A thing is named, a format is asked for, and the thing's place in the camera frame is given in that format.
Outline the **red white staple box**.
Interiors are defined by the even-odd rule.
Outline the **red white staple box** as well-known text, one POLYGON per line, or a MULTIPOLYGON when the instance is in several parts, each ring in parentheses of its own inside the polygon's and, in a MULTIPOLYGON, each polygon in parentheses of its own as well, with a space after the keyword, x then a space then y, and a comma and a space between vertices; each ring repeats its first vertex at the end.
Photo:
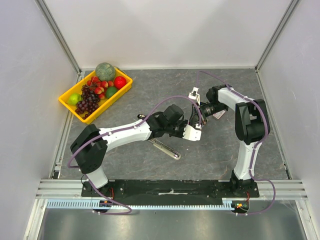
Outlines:
POLYGON ((226 113, 226 111, 225 111, 225 110, 222 110, 222 111, 219 111, 219 112, 214 113, 212 116, 213 116, 216 120, 219 120, 225 113, 226 113))

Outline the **white black stapler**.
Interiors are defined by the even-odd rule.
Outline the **white black stapler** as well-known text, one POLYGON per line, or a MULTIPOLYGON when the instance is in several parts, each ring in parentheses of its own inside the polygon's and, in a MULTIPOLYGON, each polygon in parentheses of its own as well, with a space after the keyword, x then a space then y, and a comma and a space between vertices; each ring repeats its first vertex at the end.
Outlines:
POLYGON ((161 141, 157 139, 150 139, 149 142, 152 143, 154 147, 158 148, 159 150, 161 150, 163 153, 170 156, 171 158, 175 160, 179 160, 181 158, 181 154, 179 152, 165 145, 161 141))

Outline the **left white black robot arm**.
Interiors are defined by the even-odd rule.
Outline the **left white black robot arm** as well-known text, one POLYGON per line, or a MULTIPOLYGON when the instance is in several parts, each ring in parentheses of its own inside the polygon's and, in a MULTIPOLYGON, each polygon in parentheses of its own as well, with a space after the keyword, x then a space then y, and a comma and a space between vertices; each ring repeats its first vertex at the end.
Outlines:
POLYGON ((102 162, 105 154, 126 144, 160 138, 165 134, 171 137, 185 138, 190 129, 184 112, 175 104, 165 111, 158 111, 131 124, 114 128, 97 128, 88 125, 72 143, 70 150, 77 166, 92 184, 92 191, 99 197, 110 191, 102 162))

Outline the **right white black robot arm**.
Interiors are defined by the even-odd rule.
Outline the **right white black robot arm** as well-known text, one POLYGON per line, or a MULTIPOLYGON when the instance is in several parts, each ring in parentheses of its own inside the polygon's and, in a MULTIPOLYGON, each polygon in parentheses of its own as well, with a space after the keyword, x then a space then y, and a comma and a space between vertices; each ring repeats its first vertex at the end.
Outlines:
POLYGON ((204 125, 209 116, 229 109, 234 111, 234 129, 239 140, 239 152, 230 180, 225 185, 235 197, 253 191, 256 187, 254 168, 257 154, 270 133, 265 101, 244 96, 228 85, 219 85, 210 88, 206 94, 208 102, 201 103, 198 90, 194 87, 188 95, 197 105, 192 108, 189 124, 193 128, 199 128, 198 121, 204 125))

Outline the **red apple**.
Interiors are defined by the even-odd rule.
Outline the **red apple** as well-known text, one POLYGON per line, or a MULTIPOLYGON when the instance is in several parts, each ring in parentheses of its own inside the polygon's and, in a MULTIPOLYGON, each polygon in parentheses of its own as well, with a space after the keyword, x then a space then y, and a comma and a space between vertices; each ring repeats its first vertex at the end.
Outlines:
POLYGON ((117 76, 114 81, 113 81, 113 85, 120 90, 121 88, 123 88, 125 85, 127 84, 127 80, 123 77, 123 76, 117 76))

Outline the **dark green lime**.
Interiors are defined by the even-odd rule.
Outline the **dark green lime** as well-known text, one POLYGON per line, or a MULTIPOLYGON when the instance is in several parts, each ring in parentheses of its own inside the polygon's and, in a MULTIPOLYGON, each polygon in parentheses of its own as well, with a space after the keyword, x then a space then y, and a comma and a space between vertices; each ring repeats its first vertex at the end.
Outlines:
POLYGON ((110 99, 113 95, 117 93, 118 89, 115 86, 108 87, 105 93, 107 99, 110 99))

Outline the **red peach cluster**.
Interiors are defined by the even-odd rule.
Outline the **red peach cluster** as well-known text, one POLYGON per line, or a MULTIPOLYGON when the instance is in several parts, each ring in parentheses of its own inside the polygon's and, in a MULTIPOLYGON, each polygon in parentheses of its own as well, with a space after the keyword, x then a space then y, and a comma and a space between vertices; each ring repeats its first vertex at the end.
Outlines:
POLYGON ((91 77, 90 80, 86 82, 86 86, 89 87, 91 91, 94 92, 95 95, 98 96, 99 99, 107 99, 106 98, 106 90, 109 87, 114 87, 113 81, 101 81, 97 76, 91 77))

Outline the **purple grape bunch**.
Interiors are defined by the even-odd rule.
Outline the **purple grape bunch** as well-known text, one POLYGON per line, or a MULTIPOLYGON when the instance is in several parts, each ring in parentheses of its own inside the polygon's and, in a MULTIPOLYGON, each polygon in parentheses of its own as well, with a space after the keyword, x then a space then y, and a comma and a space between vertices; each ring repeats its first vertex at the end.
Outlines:
POLYGON ((81 88, 82 101, 75 105, 75 113, 86 120, 99 107, 100 99, 88 86, 83 85, 81 88))

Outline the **green melon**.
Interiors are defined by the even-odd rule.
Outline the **green melon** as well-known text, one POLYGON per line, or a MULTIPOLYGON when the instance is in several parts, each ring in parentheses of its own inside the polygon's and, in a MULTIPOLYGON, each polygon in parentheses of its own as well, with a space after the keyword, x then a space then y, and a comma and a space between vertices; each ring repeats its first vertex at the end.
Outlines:
POLYGON ((101 81, 113 81, 116 77, 116 69, 108 62, 102 62, 95 68, 95 74, 101 81))

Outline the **yellow plastic tray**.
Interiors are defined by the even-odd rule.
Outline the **yellow plastic tray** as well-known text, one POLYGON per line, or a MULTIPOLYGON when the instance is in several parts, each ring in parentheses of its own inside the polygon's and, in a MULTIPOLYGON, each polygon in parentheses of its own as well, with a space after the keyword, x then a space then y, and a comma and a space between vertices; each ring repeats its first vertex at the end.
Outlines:
POLYGON ((82 123, 90 124, 123 96, 133 85, 124 72, 115 69, 113 80, 102 80, 92 71, 59 98, 82 123))

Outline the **light green lime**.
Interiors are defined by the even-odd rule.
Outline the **light green lime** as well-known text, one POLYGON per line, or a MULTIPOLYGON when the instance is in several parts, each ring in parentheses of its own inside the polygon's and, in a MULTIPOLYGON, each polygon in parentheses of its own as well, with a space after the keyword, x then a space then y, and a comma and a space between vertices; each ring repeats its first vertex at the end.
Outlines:
POLYGON ((82 96, 78 93, 73 93, 69 96, 67 103, 71 106, 75 106, 80 101, 82 101, 82 96))

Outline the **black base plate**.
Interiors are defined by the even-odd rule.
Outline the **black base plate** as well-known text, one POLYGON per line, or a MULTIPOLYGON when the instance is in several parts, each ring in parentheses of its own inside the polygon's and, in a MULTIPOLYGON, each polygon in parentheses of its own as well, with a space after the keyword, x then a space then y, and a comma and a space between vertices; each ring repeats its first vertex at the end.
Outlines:
POLYGON ((221 205, 223 198, 258 198, 258 185, 251 181, 236 188, 229 180, 110 180, 98 189, 124 205, 191 206, 221 205))

